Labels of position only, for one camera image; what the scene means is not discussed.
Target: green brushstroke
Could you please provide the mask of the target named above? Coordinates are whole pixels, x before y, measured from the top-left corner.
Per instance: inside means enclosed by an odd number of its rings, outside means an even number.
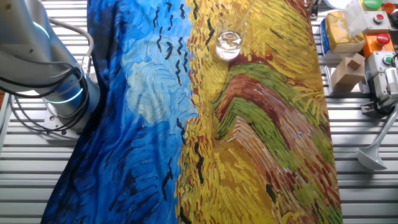
[[[329,205],[329,211],[331,213],[330,218],[333,224],[343,224],[343,217],[341,215],[341,210],[335,210],[331,205]]]
[[[293,188],[297,194],[296,198],[301,206],[307,208],[315,204],[317,196],[315,195],[315,191],[311,185],[302,184],[301,186],[298,186],[297,184],[294,184]]]
[[[325,162],[334,163],[333,146],[326,139],[320,138],[317,134],[312,133],[312,141],[320,151]]]
[[[253,78],[269,88],[273,89],[291,108],[297,108],[300,113],[302,113],[308,122],[315,127],[318,127],[317,116],[312,115],[311,111],[313,105],[309,107],[307,112],[304,111],[305,105],[309,98],[299,98],[296,102],[292,100],[301,95],[293,87],[287,85],[287,77],[272,70],[269,66],[264,64],[247,64],[247,65],[237,65],[231,67],[228,73],[228,77],[223,86],[223,92],[219,95],[213,105],[215,108],[220,104],[221,100],[226,94],[227,87],[233,77],[236,75],[245,74],[249,78]],[[326,121],[320,118],[320,124],[326,125]]]
[[[223,139],[235,127],[237,116],[252,127],[262,142],[266,142],[268,150],[281,167],[297,170],[299,165],[287,149],[286,142],[272,119],[257,105],[243,98],[232,100],[218,129],[219,139]]]
[[[321,196],[322,200],[326,199],[325,196],[323,195],[321,189],[319,189],[317,184],[312,184],[311,186],[318,193],[318,195]]]

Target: metal bracket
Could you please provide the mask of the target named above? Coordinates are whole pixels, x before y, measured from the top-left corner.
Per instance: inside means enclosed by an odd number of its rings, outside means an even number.
[[[321,4],[322,0],[313,0],[308,11],[310,12],[311,20],[318,19],[318,12],[319,12],[319,5]]]
[[[374,110],[374,102],[369,102],[364,105],[361,105],[362,114],[369,114],[369,113],[377,113]]]

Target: control box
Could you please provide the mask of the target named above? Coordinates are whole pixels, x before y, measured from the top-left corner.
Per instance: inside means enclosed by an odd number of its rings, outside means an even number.
[[[388,33],[391,30],[390,21],[384,11],[368,11],[365,13],[366,29],[363,34]]]
[[[365,58],[370,57],[373,52],[395,52],[389,34],[365,34],[365,40],[363,47]]]
[[[391,68],[392,57],[394,52],[374,52],[365,61],[365,73],[368,81],[372,80],[380,73]]]

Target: white plastic part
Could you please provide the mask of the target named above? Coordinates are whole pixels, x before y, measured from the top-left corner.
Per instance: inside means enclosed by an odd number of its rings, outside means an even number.
[[[395,107],[394,111],[390,115],[386,125],[384,126],[381,134],[377,137],[375,142],[368,147],[358,148],[358,161],[368,169],[371,170],[385,170],[387,166],[380,158],[379,147],[384,137],[388,133],[388,130],[392,127],[398,116],[398,106]]]
[[[352,0],[343,9],[349,36],[354,38],[367,28],[365,13],[359,0]]]
[[[386,75],[384,73],[378,74],[376,77],[373,79],[374,82],[374,91],[376,94],[376,97],[379,100],[386,100],[389,97],[389,94],[387,92],[387,79]]]

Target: green button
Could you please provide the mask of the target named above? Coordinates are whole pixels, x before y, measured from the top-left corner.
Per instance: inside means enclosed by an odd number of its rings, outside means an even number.
[[[363,0],[363,4],[373,10],[379,9],[383,4],[382,0]]]
[[[385,57],[383,58],[383,63],[384,63],[385,65],[390,66],[391,63],[392,63],[392,57],[391,57],[391,56],[385,56]]]

